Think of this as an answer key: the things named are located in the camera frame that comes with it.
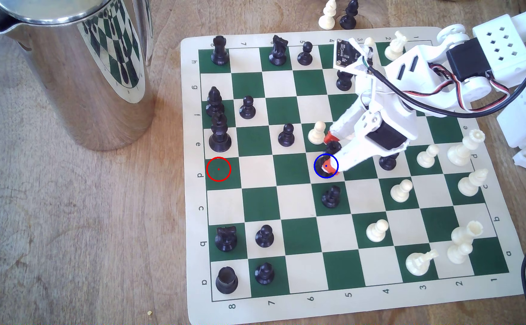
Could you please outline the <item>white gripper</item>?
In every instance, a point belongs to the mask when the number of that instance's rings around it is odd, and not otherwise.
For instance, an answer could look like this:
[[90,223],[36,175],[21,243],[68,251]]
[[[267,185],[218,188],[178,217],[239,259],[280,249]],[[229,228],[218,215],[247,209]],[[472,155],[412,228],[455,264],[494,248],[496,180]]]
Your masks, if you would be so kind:
[[[355,133],[355,143],[341,147],[328,144]],[[418,136],[416,113],[396,96],[364,90],[330,126],[327,144],[327,173],[344,172],[372,156],[394,156],[404,151]]]

